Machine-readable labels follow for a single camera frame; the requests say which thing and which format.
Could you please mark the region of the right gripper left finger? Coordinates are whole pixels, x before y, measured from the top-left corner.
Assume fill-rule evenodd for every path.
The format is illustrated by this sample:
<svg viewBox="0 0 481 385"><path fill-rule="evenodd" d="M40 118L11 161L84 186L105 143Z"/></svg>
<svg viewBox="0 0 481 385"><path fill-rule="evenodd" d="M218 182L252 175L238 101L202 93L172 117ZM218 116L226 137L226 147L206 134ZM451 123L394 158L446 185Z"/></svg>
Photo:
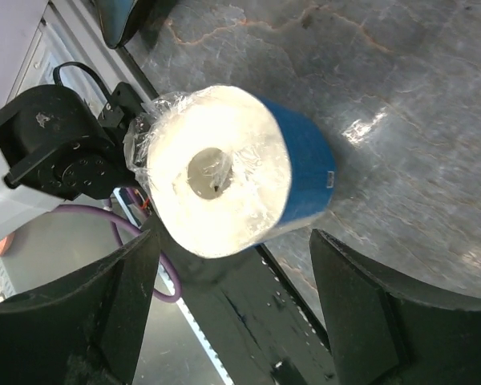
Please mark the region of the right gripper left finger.
<svg viewBox="0 0 481 385"><path fill-rule="evenodd" d="M160 259L153 232L0 303L0 384L132 383Z"/></svg>

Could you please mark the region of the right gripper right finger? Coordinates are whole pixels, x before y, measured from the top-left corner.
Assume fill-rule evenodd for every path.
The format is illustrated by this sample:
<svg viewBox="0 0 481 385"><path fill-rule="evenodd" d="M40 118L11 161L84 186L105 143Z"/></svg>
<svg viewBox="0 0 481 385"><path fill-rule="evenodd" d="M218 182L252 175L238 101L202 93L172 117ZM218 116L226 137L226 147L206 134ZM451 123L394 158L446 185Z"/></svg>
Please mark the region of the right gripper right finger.
<svg viewBox="0 0 481 385"><path fill-rule="evenodd" d="M481 384L481 298L438 288L315 229L309 247L342 384Z"/></svg>

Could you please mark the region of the blue roll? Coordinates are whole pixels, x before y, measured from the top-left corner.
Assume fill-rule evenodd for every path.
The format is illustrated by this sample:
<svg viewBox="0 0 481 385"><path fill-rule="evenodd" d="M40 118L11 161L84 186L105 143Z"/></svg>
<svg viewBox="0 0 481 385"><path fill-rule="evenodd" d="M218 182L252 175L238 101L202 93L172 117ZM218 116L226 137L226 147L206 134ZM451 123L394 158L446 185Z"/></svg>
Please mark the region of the blue roll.
<svg viewBox="0 0 481 385"><path fill-rule="evenodd" d="M146 103L124 155L172 238L208 259L309 225L333 196L336 164L317 125L229 85Z"/></svg>

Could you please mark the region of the blue star shaped dish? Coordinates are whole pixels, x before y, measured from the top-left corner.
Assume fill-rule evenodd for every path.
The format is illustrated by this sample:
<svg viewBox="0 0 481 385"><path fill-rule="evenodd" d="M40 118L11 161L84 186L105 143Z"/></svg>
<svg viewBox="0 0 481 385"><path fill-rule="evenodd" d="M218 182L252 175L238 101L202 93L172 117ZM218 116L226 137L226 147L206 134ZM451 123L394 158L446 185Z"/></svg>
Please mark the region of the blue star shaped dish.
<svg viewBox="0 0 481 385"><path fill-rule="evenodd" d="M156 0L94 0L99 28L106 46L124 47L143 27L150 13L160 4Z"/></svg>

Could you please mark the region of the aluminium frame rail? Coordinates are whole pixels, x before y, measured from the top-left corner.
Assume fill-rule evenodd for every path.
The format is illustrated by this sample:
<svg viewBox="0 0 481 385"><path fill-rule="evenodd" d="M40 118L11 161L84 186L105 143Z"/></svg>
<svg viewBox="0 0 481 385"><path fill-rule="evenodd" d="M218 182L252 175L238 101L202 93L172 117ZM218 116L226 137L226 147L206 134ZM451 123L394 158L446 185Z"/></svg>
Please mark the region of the aluminium frame rail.
<svg viewBox="0 0 481 385"><path fill-rule="evenodd" d="M11 101L28 88L52 83L52 70L69 61L91 67L109 91L125 82L131 84L144 102L156 97L155 88L127 50L107 48L89 1L50 1L7 100Z"/></svg>

